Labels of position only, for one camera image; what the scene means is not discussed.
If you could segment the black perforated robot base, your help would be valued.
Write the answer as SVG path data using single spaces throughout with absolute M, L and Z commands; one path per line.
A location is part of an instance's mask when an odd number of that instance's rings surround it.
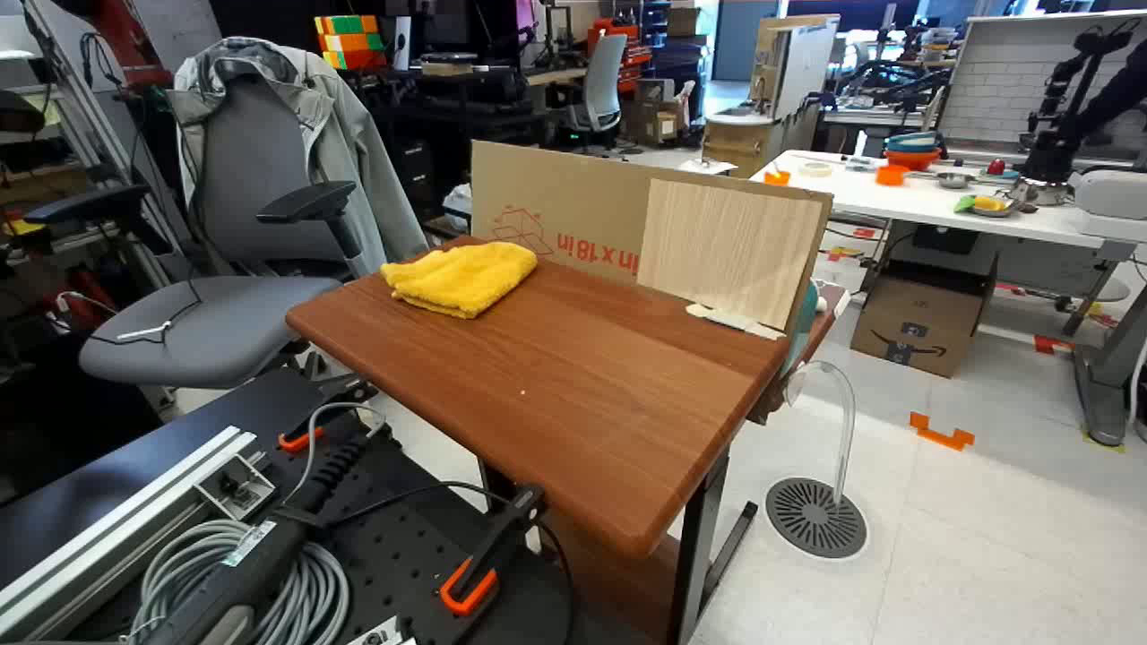
M 534 551 L 473 618 L 439 608 L 438 583 L 489 516 L 462 502 L 457 479 L 435 479 L 389 438 L 371 442 L 314 524 L 267 510 L 168 536 L 118 645 L 573 645 L 570 572 Z

